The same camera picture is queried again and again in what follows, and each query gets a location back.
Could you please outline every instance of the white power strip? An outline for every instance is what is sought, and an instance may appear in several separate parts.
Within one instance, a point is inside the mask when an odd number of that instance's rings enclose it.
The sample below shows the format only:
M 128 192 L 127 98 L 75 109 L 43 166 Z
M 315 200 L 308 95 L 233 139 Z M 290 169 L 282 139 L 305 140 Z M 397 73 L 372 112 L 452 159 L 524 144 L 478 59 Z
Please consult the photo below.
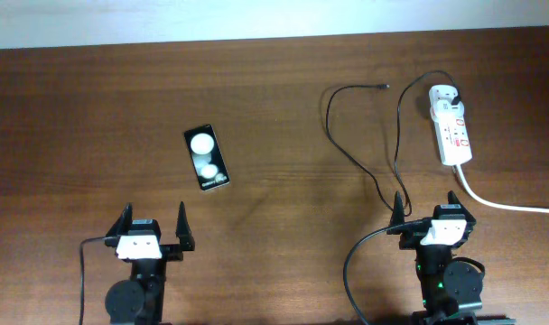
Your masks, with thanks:
M 455 87 L 447 85 L 433 86 L 429 90 L 431 118 L 435 122 L 441 161 L 446 166 L 466 163 L 472 158 L 470 139 L 463 119 L 465 107 L 461 102 L 451 104 L 457 94 Z
M 453 171 L 457 173 L 465 191 L 481 204 L 497 209 L 549 213 L 549 209 L 545 208 L 518 207 L 489 202 L 480 198 L 471 190 L 461 168 L 463 163 L 468 162 L 473 157 L 471 143 L 467 137 L 465 119 L 463 118 L 465 107 L 461 102 L 456 105 L 451 104 L 458 94 L 459 91 L 455 87 L 447 85 L 433 86 L 429 90 L 431 119 L 435 123 L 435 133 L 437 134 L 442 163 L 446 166 L 453 166 Z

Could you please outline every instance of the wood grain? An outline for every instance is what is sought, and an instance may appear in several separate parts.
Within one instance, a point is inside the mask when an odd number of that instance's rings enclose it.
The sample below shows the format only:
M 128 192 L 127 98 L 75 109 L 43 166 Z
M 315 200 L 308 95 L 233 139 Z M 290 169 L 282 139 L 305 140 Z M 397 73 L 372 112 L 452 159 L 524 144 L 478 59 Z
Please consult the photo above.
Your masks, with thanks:
M 0 51 L 0 324 L 74 323 L 77 248 L 101 236 L 125 203 L 173 242 L 186 204 L 197 250 L 168 265 L 164 319 L 189 324 L 350 320 L 342 264 L 385 226 L 372 180 L 391 200 L 396 101 L 427 71 L 461 87 L 474 158 L 464 166 L 488 200 L 549 207 L 549 28 L 385 33 L 268 41 L 184 42 Z M 481 314 L 549 324 L 549 216 L 488 209 L 441 165 L 428 88 L 406 95 L 400 170 L 412 218 L 455 190 L 478 219 L 459 250 L 489 270 Z M 182 132 L 213 124 L 231 184 L 201 192 Z M 128 265 L 87 250 L 87 324 Z M 350 279 L 370 318 L 422 309 L 414 254 L 380 237 L 354 257 Z

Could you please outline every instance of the black wire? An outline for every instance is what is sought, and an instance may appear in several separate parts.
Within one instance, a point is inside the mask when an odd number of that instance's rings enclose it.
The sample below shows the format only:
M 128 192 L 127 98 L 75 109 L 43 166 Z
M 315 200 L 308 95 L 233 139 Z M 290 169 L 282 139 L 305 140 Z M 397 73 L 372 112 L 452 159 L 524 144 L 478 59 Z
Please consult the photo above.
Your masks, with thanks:
M 393 168 L 395 169 L 395 177 L 397 178 L 399 185 L 401 185 L 401 189 L 403 189 L 403 194 L 405 195 L 405 206 L 407 206 L 407 203 L 409 203 L 409 213 L 405 214 L 406 217 L 411 215 L 411 213 L 413 212 L 413 207 L 411 206 L 411 200 L 409 199 L 409 194 L 407 193 L 407 189 L 403 184 L 403 180 L 401 180 L 401 175 L 399 174 L 399 168 L 397 166 L 397 158 L 399 156 L 399 142 L 401 139 L 401 102 L 403 101 L 403 96 L 405 95 L 405 92 L 407 92 L 409 88 L 414 86 L 421 79 L 427 76 L 430 76 L 434 73 L 441 73 L 442 75 L 445 75 L 447 78 L 449 78 L 453 86 L 457 89 L 457 97 L 454 98 L 453 101 L 461 100 L 460 92 L 459 92 L 459 89 L 457 88 L 457 85 L 455 84 L 455 80 L 449 73 L 443 70 L 433 70 L 433 71 L 425 72 L 423 75 L 419 76 L 417 79 L 413 80 L 407 87 L 405 87 L 405 89 L 401 93 L 401 96 L 399 97 L 399 102 L 397 103 L 397 145 L 395 147 L 395 159 L 393 161 Z
M 82 322 L 84 321 L 84 245 L 86 245 L 87 243 L 92 243 L 97 241 L 105 241 L 111 238 L 115 238 L 115 237 L 88 238 L 88 239 L 82 240 L 82 242 L 79 243 L 79 266 L 81 270 L 80 289 L 79 289 L 79 325 L 82 325 Z
M 345 156 L 347 156 L 347 158 L 349 158 L 349 160 L 351 160 L 354 164 L 356 164 L 360 169 L 362 169 L 363 171 L 365 171 L 369 176 L 371 176 L 371 178 L 373 179 L 373 181 L 375 182 L 375 187 L 377 188 L 377 193 L 379 195 L 379 198 L 383 201 L 383 204 L 385 204 L 385 206 L 390 209 L 391 211 L 393 211 L 393 208 L 391 208 L 391 206 L 389 205 L 389 203 L 386 202 L 385 198 L 383 197 L 383 193 L 381 193 L 381 189 L 379 188 L 379 183 L 377 181 L 377 178 L 375 178 L 375 175 L 373 175 L 373 173 L 368 170 L 367 168 L 365 168 L 365 166 L 363 166 L 362 164 L 360 164 L 355 158 L 353 158 L 353 156 L 351 156 L 349 153 L 347 153 L 347 151 L 345 149 L 343 149 L 340 145 L 338 145 L 335 140 L 333 140 L 332 136 L 330 135 L 330 131 L 329 131 L 329 112 L 330 112 L 330 103 L 332 102 L 332 99 L 335 98 L 335 95 L 337 95 L 340 91 L 344 90 L 344 89 L 349 89 L 349 88 L 377 88 L 377 89 L 387 89 L 389 86 L 386 85 L 386 84 L 380 84 L 380 85 L 350 85 L 350 86 L 345 86 L 345 87 L 341 87 L 337 90 L 335 90 L 332 95 L 330 95 L 330 98 L 329 98 L 329 104 L 327 105 L 327 115 L 325 116 L 325 130 L 327 131 L 327 137 L 329 138 L 329 141 L 334 144 L 337 149 L 339 149 L 339 151 L 341 151 Z
M 443 75 L 445 75 L 447 78 L 449 78 L 449 80 L 451 81 L 451 83 L 453 84 L 453 86 L 457 89 L 457 97 L 453 99 L 453 101 L 459 101 L 461 100 L 461 96 L 460 96 L 460 93 L 459 93 L 459 89 L 457 88 L 457 85 L 455 84 L 455 80 L 453 79 L 453 77 L 446 71 L 443 71 L 443 70 L 433 70 L 433 71 L 429 71 L 429 72 L 425 72 L 423 75 L 421 75 L 420 77 L 418 77 L 417 79 L 413 80 L 404 90 L 403 92 L 401 93 L 401 96 L 399 97 L 399 101 L 397 103 L 397 143 L 396 143 L 396 146 L 395 146 L 395 159 L 393 160 L 393 169 L 395 171 L 395 177 L 397 178 L 397 181 L 399 182 L 399 185 L 401 186 L 401 189 L 403 190 L 403 194 L 405 196 L 405 207 L 409 206 L 409 212 L 405 214 L 405 217 L 409 217 L 411 216 L 411 213 L 413 213 L 413 205 L 411 204 L 411 198 L 409 198 L 409 193 L 407 192 L 407 188 L 405 187 L 405 185 L 403 184 L 403 179 L 401 178 L 401 174 L 399 173 L 399 167 L 398 167 L 398 164 L 397 164 L 397 161 L 398 161 L 398 158 L 399 158 L 399 146 L 400 146 L 400 143 L 401 143 L 401 102 L 403 101 L 403 96 L 405 95 L 405 92 L 407 92 L 407 90 L 409 88 L 411 88 L 412 86 L 414 86 L 417 82 L 419 82 L 421 79 L 429 76 L 429 75 L 432 75 L 434 73 L 441 73 Z M 375 187 L 377 188 L 377 194 L 379 195 L 379 198 L 381 199 L 381 201 L 383 201 L 383 204 L 385 204 L 385 206 L 390 209 L 391 211 L 393 211 L 393 208 L 389 205 L 389 203 L 387 203 L 387 201 L 385 200 L 385 198 L 383 197 L 383 193 L 381 193 L 381 189 L 379 188 L 379 184 L 378 184 L 378 181 L 377 181 L 377 178 L 375 178 L 375 175 L 373 175 L 372 172 L 370 172 L 367 168 L 365 168 L 362 164 L 360 164 L 355 158 L 353 158 L 353 156 L 351 156 L 349 153 L 347 153 L 347 151 L 345 151 L 345 149 L 343 149 L 342 147 L 340 147 L 340 145 L 338 145 L 332 138 L 332 136 L 330 135 L 330 131 L 329 131 L 329 112 L 330 112 L 330 103 L 332 102 L 333 98 L 335 97 L 335 95 L 337 95 L 340 91 L 344 90 L 344 89 L 349 89 L 349 88 L 377 88 L 377 89 L 387 89 L 389 88 L 389 85 L 387 84 L 378 84 L 378 85 L 350 85 L 350 86 L 344 86 L 344 87 L 341 87 L 337 90 L 335 90 L 332 95 L 330 96 L 329 98 L 329 104 L 327 105 L 327 115 L 325 117 L 325 130 L 327 131 L 327 137 L 329 138 L 329 141 L 331 143 L 333 143 L 337 149 L 339 149 L 345 156 L 347 156 L 347 158 L 349 158 L 349 160 L 351 160 L 353 163 L 355 163 L 360 169 L 362 169 L 364 172 L 366 172 L 369 176 L 371 176 L 371 178 L 373 179 L 373 181 L 375 182 Z
M 481 275 L 485 276 L 485 266 L 482 263 L 480 263 L 480 262 L 478 262 L 474 259 L 470 259 L 468 257 L 455 257 L 451 261 L 452 262 L 459 261 L 459 262 L 465 262 L 465 263 L 469 263 L 471 265 L 475 265 L 475 267 L 477 267 L 481 271 Z
M 401 224 L 401 225 L 381 228 L 379 230 L 373 231 L 372 233 L 362 237 L 357 242 L 357 244 L 355 244 L 353 246 L 353 248 L 350 249 L 350 252 L 347 255 L 347 259 L 345 260 L 345 265 L 343 266 L 343 284 L 345 285 L 345 291 L 347 292 L 347 296 L 349 297 L 350 304 L 353 306 L 353 309 L 357 312 L 357 315 L 361 318 L 361 320 L 363 321 L 363 323 L 365 323 L 365 325 L 370 325 L 370 323 L 368 322 L 367 318 L 365 318 L 365 315 L 363 315 L 363 312 L 361 311 L 361 309 L 357 306 L 357 303 L 355 302 L 355 299 L 353 298 L 353 295 L 350 292 L 349 281 L 347 280 L 347 268 L 349 267 L 349 262 L 350 262 L 351 257 L 353 256 L 353 254 L 355 254 L 355 251 L 357 251 L 357 249 L 363 243 L 365 243 L 370 238 L 372 238 L 376 235 L 382 234 L 382 233 L 384 233 L 386 231 L 389 231 L 389 230 L 398 230 L 398 229 L 401 229 L 401 228 L 406 228 L 406 227 L 416 225 L 416 224 L 419 224 L 419 223 L 422 223 L 422 222 L 423 222 L 422 220 L 415 220 L 415 221 L 406 222 L 406 223 Z

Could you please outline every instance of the white wall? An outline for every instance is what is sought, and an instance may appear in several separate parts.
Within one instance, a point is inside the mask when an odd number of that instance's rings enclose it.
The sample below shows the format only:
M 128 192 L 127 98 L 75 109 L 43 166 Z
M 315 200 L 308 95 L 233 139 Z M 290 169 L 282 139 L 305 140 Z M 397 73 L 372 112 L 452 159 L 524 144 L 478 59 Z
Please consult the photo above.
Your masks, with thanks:
M 549 0 L 0 0 L 0 49 L 549 25 Z

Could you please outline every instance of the smartphone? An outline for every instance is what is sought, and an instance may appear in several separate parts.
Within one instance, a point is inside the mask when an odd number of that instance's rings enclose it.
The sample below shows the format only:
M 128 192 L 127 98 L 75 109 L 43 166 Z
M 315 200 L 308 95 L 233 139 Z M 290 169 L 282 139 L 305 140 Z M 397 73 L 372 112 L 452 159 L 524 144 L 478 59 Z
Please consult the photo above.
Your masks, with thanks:
M 230 183 L 227 166 L 211 125 L 184 132 L 184 140 L 191 153 L 192 165 L 201 190 L 211 190 Z

